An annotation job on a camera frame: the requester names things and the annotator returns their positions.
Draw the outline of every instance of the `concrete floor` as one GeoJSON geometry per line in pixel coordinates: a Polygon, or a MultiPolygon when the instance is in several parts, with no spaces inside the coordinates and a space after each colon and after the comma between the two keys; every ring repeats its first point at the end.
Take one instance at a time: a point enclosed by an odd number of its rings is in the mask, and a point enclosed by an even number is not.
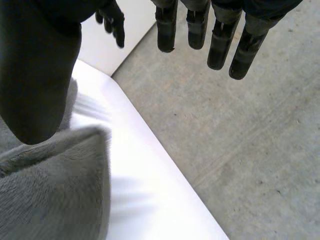
{"type": "Polygon", "coordinates": [[[305,0],[263,43],[245,79],[207,67],[178,9],[176,49],[154,27],[114,74],[231,239],[320,237],[320,2],[305,0]]]}

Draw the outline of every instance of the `white bed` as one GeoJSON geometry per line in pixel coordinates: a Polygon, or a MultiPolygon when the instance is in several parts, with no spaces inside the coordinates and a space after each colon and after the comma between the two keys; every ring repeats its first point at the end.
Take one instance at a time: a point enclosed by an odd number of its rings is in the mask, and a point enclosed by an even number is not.
{"type": "Polygon", "coordinates": [[[117,83],[79,60],[72,76],[71,127],[112,129],[107,240],[228,239],[117,83]]]}

